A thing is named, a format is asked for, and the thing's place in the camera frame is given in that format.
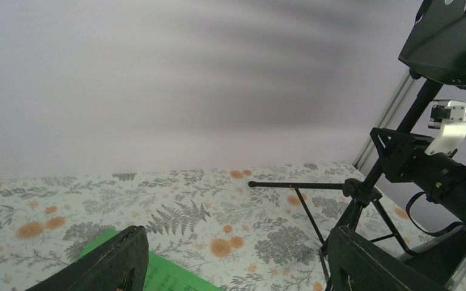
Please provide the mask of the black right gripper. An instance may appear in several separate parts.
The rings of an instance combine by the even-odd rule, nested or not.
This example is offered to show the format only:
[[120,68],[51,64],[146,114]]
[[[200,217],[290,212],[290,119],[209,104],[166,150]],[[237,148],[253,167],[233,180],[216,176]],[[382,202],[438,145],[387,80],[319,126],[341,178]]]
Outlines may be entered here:
[[442,205],[466,225],[466,166],[443,153],[425,154],[433,138],[373,128],[382,172],[391,183],[412,182],[427,199]]

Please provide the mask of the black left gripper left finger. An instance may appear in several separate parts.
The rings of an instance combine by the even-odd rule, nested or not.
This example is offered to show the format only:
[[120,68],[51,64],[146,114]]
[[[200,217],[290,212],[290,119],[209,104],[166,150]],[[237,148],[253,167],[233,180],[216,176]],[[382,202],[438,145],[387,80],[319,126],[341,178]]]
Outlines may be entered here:
[[143,226],[129,226],[34,290],[143,290],[149,244]]

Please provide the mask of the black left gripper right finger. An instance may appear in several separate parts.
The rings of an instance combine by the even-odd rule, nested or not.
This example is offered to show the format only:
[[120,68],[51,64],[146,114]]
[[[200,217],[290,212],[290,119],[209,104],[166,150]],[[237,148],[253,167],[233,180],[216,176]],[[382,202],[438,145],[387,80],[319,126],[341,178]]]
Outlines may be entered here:
[[445,290],[349,227],[332,229],[327,257],[332,290]]

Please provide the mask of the green sheet music page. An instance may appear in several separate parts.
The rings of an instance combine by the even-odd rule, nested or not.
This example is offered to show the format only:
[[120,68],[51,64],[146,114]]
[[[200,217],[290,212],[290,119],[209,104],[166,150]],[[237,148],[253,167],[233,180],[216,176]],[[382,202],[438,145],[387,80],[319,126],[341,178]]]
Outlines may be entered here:
[[[117,234],[119,231],[106,227],[82,236],[78,239],[80,249],[73,256],[73,259],[83,257]],[[149,252],[149,263],[142,289],[220,290],[216,285],[154,252]]]

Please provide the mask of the black music stand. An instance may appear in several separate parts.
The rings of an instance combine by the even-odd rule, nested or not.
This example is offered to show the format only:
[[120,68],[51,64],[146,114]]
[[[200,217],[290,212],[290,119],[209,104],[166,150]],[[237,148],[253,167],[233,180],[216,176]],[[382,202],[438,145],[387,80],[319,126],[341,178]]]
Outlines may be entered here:
[[[414,27],[399,55],[409,68],[413,79],[424,78],[415,101],[398,125],[398,132],[437,137],[439,130],[430,129],[431,103],[444,85],[466,90],[466,1],[424,1],[415,18]],[[381,204],[382,194],[376,182],[382,176],[379,157],[368,176],[359,181],[347,179],[341,184],[324,183],[265,183],[251,181],[250,187],[341,190],[350,198],[348,207],[336,227],[349,227],[383,251],[398,259],[403,253],[414,255],[403,236],[391,221]],[[320,259],[329,284],[328,238],[322,238]]]

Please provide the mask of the black metronome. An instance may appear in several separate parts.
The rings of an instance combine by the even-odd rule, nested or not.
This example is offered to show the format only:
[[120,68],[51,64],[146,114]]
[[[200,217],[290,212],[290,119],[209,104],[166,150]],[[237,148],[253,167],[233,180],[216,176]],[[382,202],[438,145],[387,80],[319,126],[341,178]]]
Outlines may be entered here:
[[466,275],[466,227],[460,226],[403,253],[398,260],[447,290],[456,290]]

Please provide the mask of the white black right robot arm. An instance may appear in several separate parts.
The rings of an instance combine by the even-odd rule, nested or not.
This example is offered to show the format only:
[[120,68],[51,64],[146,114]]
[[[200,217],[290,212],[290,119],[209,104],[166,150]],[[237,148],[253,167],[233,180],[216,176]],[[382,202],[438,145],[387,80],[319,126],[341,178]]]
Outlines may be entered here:
[[466,229],[466,166],[444,153],[429,154],[433,138],[425,135],[401,133],[396,130],[373,128],[370,132],[379,162],[386,179],[391,183],[412,182],[421,191],[410,198],[405,211],[421,196],[440,204],[458,218],[441,231],[442,236],[457,226]]

